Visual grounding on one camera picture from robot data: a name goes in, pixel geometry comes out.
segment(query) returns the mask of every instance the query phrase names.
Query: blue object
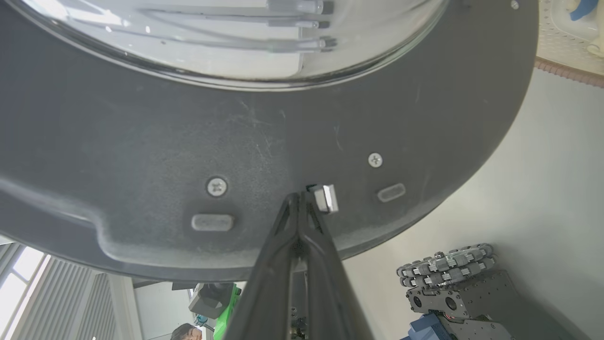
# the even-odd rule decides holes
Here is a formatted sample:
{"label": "blue object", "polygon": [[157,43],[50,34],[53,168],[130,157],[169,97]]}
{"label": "blue object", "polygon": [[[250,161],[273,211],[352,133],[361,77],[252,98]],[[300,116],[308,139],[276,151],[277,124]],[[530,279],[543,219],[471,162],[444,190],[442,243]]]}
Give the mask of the blue object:
{"label": "blue object", "polygon": [[452,340],[439,318],[434,314],[424,314],[411,324],[409,336],[401,340]]}
{"label": "blue object", "polygon": [[570,19],[577,21],[588,15],[598,6],[598,0],[581,0],[579,6],[574,11],[570,12]]}
{"label": "blue object", "polygon": [[198,326],[203,326],[206,322],[208,322],[208,318],[206,316],[197,314],[197,317],[195,317],[195,324]]}

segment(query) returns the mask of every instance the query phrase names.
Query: clear acrylic cover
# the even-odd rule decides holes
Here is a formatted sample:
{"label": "clear acrylic cover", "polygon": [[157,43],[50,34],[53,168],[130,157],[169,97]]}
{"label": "clear acrylic cover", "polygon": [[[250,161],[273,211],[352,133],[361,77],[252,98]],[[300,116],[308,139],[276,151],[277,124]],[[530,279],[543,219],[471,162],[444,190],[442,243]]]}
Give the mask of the clear acrylic cover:
{"label": "clear acrylic cover", "polygon": [[374,70],[421,40],[448,0],[11,2],[114,61],[206,85],[266,89]]}

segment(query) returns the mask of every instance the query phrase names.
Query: dark gray plastic panel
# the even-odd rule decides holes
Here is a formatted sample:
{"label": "dark gray plastic panel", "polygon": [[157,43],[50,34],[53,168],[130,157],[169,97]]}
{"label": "dark gray plastic panel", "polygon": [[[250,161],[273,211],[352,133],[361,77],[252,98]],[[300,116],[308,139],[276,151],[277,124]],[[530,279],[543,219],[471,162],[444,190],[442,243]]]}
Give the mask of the dark gray plastic panel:
{"label": "dark gray plastic panel", "polygon": [[[0,2],[1,231],[101,270],[244,280],[283,198],[333,184],[339,212],[326,222],[340,255],[356,255],[425,216],[495,150],[529,84],[537,6],[452,0],[379,71],[249,93],[121,67]],[[215,176],[228,183],[219,198],[205,191]],[[396,183],[405,195],[381,202]],[[234,226],[196,231],[196,214]]]}

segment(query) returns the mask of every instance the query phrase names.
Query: black hair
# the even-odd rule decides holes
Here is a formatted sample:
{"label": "black hair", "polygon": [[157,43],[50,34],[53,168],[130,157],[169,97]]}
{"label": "black hair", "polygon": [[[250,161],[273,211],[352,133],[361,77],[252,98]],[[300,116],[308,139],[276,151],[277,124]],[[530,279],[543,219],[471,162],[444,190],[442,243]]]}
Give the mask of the black hair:
{"label": "black hair", "polygon": [[185,336],[187,336],[188,333],[191,331],[191,329],[194,328],[195,326],[191,324],[182,324],[178,326],[178,328],[175,329],[174,332],[172,332],[172,337],[170,338],[170,340],[183,340]]}

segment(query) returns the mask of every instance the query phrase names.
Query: white wall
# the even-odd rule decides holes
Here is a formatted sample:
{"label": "white wall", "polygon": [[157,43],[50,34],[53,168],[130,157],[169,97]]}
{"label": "white wall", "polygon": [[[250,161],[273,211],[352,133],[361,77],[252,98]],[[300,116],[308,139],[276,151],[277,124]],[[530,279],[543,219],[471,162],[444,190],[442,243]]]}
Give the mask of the white wall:
{"label": "white wall", "polygon": [[344,264],[377,339],[403,338],[419,317],[397,267],[478,242],[492,243],[517,288],[574,324],[579,339],[598,339],[603,224],[604,90],[536,70],[518,118],[474,177],[411,229]]}
{"label": "white wall", "polygon": [[156,338],[171,335],[184,323],[193,324],[187,290],[172,290],[172,283],[162,282],[137,288],[134,295],[143,340],[163,340]]}

